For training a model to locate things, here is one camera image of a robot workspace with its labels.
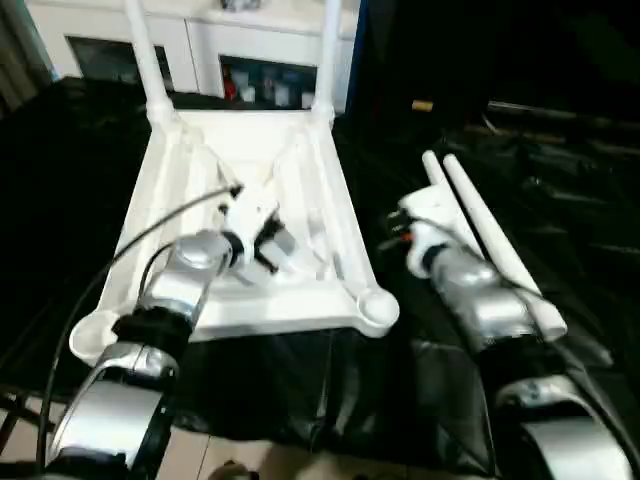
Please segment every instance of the black joint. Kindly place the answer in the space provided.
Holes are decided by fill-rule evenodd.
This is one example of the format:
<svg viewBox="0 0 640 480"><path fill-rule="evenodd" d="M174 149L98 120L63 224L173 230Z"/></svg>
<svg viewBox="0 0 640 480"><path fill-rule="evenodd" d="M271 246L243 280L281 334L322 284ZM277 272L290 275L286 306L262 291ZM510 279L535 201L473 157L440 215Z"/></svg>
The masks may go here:
<svg viewBox="0 0 640 480"><path fill-rule="evenodd" d="M231 244L231 261L229 262L229 266L233 266L236 263L236 260L238 260L238 257L244 252L244 247L235 233L222 232L222 235L224 235Z"/></svg>
<svg viewBox="0 0 640 480"><path fill-rule="evenodd" d="M282 224L282 222L280 222L280 220L278 220L273 216L269 218L265 222L264 227L262 228L258 236L256 237L256 242L255 242L256 247L259 247L260 245L268 242L269 240L273 240L273 238L276 236L276 233L278 233L282 229L284 229L284 225Z"/></svg>
<svg viewBox="0 0 640 480"><path fill-rule="evenodd" d="M441 243L440 245L435 245L427 249L427 251L424 254L424 257L422 257L422 266L427 272L431 271L431 267L433 267L433 262L435 261L436 257L440 254L440 252L442 252L443 250L446 250L447 248L449 248L448 244Z"/></svg>
<svg viewBox="0 0 640 480"><path fill-rule="evenodd" d="M265 257L259 250L256 250L254 252L253 258L256 262L258 262L264 268L269 270L269 273L271 273L272 275L278 271L278 267L276 267L273 263L271 263L269 259Z"/></svg>
<svg viewBox="0 0 640 480"><path fill-rule="evenodd" d="M231 190L229 190L229 193L233 198L236 198L243 188L244 187L242 185L238 185L237 187L233 187Z"/></svg>
<svg viewBox="0 0 640 480"><path fill-rule="evenodd" d="M123 453L111 455L69 447L62 449L45 473L82 480L121 480L129 472Z"/></svg>
<svg viewBox="0 0 640 480"><path fill-rule="evenodd" d="M183 315L162 307L137 308L120 317L112 328L121 342L157 348L179 360L187 347L193 328Z"/></svg>

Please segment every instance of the black tablecloth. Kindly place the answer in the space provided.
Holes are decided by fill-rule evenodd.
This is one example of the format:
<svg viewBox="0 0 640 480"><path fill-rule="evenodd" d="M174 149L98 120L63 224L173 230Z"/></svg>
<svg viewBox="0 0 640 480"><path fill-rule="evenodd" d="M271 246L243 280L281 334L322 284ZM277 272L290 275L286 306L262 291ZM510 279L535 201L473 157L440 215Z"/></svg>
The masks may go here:
<svg viewBox="0 0 640 480"><path fill-rule="evenodd" d="M173 100L181 109L242 108L200 95ZM42 390L65 314L113 254L149 131L140 90L72 79L0 123L10 212L4 389ZM398 324L378 340L342 329L190 345L177 424L492 474L482 382L452 318L406 272L400 252L376 250L385 239L382 217L428 183L422 150L348 119L336 121L334 138L378 280L400 301ZM468 134L435 147L458 153L545 295L570 312L560 348L621 437L640 444L637 164ZM87 371L65 352L57 397L69 398Z"/></svg>

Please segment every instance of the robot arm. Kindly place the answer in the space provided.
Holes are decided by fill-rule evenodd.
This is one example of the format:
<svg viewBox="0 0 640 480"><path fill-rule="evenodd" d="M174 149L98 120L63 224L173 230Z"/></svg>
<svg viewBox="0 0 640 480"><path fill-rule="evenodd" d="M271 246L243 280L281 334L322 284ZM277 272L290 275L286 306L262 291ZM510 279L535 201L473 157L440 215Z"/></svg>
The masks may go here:
<svg viewBox="0 0 640 480"><path fill-rule="evenodd" d="M623 449L545 340L527 297L446 229L420 219L408 226L409 270L430 279L478 365L502 473L631 480Z"/></svg>
<svg viewBox="0 0 640 480"><path fill-rule="evenodd" d="M155 478L170 437L172 391L212 281L247 264L277 203L244 189L221 232L179 238L107 347L54 432L45 477Z"/></svg>

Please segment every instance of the cabinet door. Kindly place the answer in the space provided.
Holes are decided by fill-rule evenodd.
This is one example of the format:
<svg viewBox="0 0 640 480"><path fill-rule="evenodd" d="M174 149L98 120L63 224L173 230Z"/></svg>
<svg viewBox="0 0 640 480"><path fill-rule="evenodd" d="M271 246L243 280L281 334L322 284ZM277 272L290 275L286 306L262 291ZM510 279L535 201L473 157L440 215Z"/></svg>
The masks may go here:
<svg viewBox="0 0 640 480"><path fill-rule="evenodd" d="M28 5L59 76L139 81L124 11ZM147 17L165 85L196 92L195 71L184 20Z"/></svg>
<svg viewBox="0 0 640 480"><path fill-rule="evenodd" d="M200 92L225 96L221 57L269 62L271 64L317 67L320 60L319 34L275 32L235 25L188 21L191 53ZM333 100L344 111L351 71L353 40L339 40L334 73Z"/></svg>

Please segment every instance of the black wire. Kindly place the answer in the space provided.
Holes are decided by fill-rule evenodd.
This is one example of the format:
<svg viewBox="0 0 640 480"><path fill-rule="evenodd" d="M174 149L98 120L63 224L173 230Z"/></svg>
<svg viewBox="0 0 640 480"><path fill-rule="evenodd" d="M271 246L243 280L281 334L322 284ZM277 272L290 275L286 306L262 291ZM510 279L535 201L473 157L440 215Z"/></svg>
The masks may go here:
<svg viewBox="0 0 640 480"><path fill-rule="evenodd" d="M213 192L205 193L204 195L191 200L184 205L176 208L175 210L169 212L167 215L162 217L160 220L155 222L150 227L146 228L139 234L137 234L132 240L130 240L124 247L122 247L116 254L113 256L111 260L107 262L107 264L102 267L102 269L93 277L93 279L87 285L82 295L78 298L76 304L74 305L69 317L67 317L66 322L64 323L62 330L60 331L60 337L58 339L58 344L56 345L55 353L53 355L53 362L51 364L51 369L49 370L49 376L47 378L47 385L44 391L44 395L42 396L42 406L40 408L40 421L38 422L38 443L36 447L36 465L38 468L38 472L42 473L44 469L46 449L47 449L47 424L49 422L49 411L51 408L51 399L53 397L53 384L55 382L56 371L58 370L58 363L60 362L60 357L62 355L62 350L64 345L66 344L67 336L69 334L69 330L73 326L73 322L82 307L82 304L89 296L91 291L96 288L100 282L102 281L102 277L109 272L109 269L115 265L122 257L124 257L133 247L135 247L141 240L143 240L147 235L154 232L158 228L160 228L165 223L169 222L173 218L181 215L184 211L189 210L196 205L199 205L202 202L207 200L211 200L213 198L219 197L220 195L231 192L237 186L229 186L220 188Z"/></svg>
<svg viewBox="0 0 640 480"><path fill-rule="evenodd" d="M142 294L144 293L144 287L147 286L147 277L149 276L149 272L151 271L151 267L155 263L156 259L160 255L162 255L162 252L164 252L165 250L169 249L172 246L173 246L173 242L169 242L169 243L164 244L163 246L158 248L158 250L156 250L153 255L151 255L151 258L149 258L149 261L144 266L144 271L142 272L142 278L140 279L140 287L138 288L138 298L140 298L142 296Z"/></svg>

